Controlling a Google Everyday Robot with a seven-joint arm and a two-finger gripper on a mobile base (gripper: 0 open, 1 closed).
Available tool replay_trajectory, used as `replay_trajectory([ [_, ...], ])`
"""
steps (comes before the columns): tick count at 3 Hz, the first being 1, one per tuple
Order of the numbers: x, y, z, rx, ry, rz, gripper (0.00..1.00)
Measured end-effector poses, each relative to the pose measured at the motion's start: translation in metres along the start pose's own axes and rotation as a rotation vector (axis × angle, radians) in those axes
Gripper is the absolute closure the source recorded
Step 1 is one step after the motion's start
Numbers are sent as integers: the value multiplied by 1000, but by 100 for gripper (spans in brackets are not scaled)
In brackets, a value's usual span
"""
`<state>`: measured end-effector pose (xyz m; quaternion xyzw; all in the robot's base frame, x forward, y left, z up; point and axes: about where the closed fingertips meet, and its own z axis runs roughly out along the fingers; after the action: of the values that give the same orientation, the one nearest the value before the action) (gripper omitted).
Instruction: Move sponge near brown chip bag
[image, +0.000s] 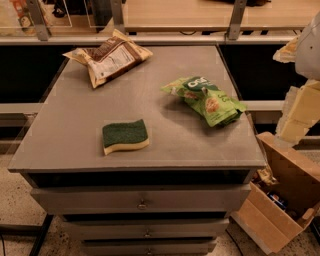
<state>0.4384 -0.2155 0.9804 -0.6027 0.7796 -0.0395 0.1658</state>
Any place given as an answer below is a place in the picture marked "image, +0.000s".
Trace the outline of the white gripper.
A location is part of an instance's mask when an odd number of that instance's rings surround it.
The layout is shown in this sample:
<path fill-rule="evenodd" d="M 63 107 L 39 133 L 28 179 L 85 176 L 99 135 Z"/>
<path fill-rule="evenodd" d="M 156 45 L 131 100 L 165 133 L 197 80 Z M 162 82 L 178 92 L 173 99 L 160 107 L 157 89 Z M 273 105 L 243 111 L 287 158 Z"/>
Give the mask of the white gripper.
<path fill-rule="evenodd" d="M 276 135 L 282 141 L 298 144 L 320 121 L 320 12 L 295 37 L 273 55 L 275 61 L 295 61 L 298 74 L 308 80 L 300 88 L 291 86 L 286 94 Z"/>

